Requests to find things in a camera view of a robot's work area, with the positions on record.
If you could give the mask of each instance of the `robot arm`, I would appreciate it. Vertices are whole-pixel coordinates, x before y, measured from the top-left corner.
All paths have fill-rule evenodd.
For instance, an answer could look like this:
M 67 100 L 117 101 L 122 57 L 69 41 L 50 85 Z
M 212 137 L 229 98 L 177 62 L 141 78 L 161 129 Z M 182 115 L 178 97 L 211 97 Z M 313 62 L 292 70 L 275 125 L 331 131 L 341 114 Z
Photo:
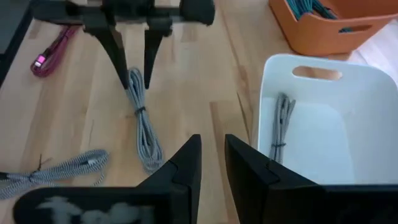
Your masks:
M 32 13 L 38 20 L 59 25 L 84 26 L 109 55 L 120 81 L 127 89 L 127 63 L 117 22 L 147 23 L 145 31 L 144 83 L 149 88 L 152 69 L 163 37 L 172 33 L 174 22 L 212 25 L 213 0 L 181 0 L 180 7 L 155 7 L 153 0 L 103 0 L 101 6 L 81 6 L 70 1 L 35 0 Z

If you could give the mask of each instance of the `basket handle hole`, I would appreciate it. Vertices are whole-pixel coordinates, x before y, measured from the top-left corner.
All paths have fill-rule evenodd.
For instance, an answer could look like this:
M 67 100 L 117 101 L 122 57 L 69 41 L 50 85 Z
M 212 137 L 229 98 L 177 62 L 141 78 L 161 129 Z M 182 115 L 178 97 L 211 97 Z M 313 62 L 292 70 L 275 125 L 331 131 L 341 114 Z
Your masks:
M 293 69 L 293 75 L 297 77 L 316 78 L 323 80 L 339 80 L 343 74 L 336 70 L 299 66 Z
M 372 25 L 359 25 L 359 26 L 352 26 L 352 27 L 345 27 L 339 31 L 341 34 L 349 34 L 353 32 L 361 32 L 367 31 L 372 28 Z

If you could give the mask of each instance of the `coiled cable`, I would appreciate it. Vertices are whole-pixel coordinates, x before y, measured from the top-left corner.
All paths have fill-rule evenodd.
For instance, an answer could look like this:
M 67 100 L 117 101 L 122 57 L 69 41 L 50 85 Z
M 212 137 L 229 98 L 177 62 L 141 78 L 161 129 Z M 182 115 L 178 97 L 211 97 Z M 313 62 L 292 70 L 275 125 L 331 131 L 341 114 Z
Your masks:
M 148 174 L 153 174 L 163 163 L 163 152 L 159 140 L 149 121 L 145 108 L 145 88 L 141 72 L 137 68 L 129 70 L 127 95 L 137 116 L 137 151 Z
M 45 51 L 37 56 L 30 66 L 32 73 L 45 78 L 57 69 L 68 47 L 69 40 L 77 33 L 79 26 L 64 26 L 58 37 Z
M 0 172 L 0 200 L 12 198 L 38 185 L 63 187 L 63 184 L 55 183 L 55 181 L 101 172 L 101 176 L 93 184 L 96 186 L 104 179 L 104 168 L 108 159 L 108 152 L 103 149 L 95 149 L 43 170 L 41 170 L 40 162 L 39 168 L 34 172 L 21 174 Z
M 284 139 L 295 103 L 295 100 L 290 101 L 286 94 L 281 93 L 278 96 L 275 107 L 274 131 L 272 135 L 272 145 L 269 157 L 280 164 L 282 163 L 283 149 L 286 145 Z

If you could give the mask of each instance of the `cable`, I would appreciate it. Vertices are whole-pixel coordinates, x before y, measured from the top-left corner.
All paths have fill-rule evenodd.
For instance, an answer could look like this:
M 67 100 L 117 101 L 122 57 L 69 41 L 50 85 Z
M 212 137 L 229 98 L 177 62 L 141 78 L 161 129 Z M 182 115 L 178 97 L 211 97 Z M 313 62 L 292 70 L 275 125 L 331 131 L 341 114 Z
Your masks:
M 104 179 L 103 169 L 108 159 L 108 152 L 103 149 L 96 149 L 87 151 L 80 154 L 78 157 L 44 170 L 40 169 L 42 165 L 40 162 L 39 168 L 31 173 L 17 174 L 0 172 L 0 200 L 12 198 L 38 185 L 62 187 L 64 186 L 63 184 L 58 184 L 54 181 L 70 179 L 79 175 L 101 171 L 101 177 L 94 183 L 94 186 L 96 186 L 102 183 Z
M 305 13 L 313 13 L 314 11 L 319 13 L 323 18 L 326 19 L 337 19 L 337 17 L 331 12 L 331 10 L 325 7 L 319 0 L 286 0 L 289 4 L 296 20 Z M 339 32 L 351 32 L 350 28 L 342 28 Z
M 59 66 L 68 46 L 68 41 L 76 34 L 78 26 L 65 26 L 44 53 L 37 56 L 30 66 L 33 74 L 40 78 L 49 76 Z
M 164 163 L 163 152 L 145 109 L 145 89 L 141 72 L 137 68 L 132 68 L 128 75 L 129 89 L 126 92 L 137 116 L 138 155 L 145 171 L 153 174 Z
M 296 101 L 289 100 L 285 94 L 278 96 L 275 107 L 274 131 L 272 135 L 272 145 L 270 158 L 282 163 L 282 151 L 286 143 L 284 142 L 287 127 L 289 126 L 290 115 L 292 115 Z

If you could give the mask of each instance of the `teal cable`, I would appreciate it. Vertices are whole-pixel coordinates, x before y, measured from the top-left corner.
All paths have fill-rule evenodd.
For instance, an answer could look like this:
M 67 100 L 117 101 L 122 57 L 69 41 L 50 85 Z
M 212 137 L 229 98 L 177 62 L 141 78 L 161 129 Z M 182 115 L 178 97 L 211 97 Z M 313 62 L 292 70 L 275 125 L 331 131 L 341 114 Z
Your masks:
M 319 0 L 286 0 L 289 4 L 296 20 L 300 20 L 300 18 L 305 13 L 313 13 L 316 11 L 323 18 L 326 19 L 337 19 L 330 10 L 325 7 Z M 339 32 L 351 32 L 350 28 L 343 28 Z

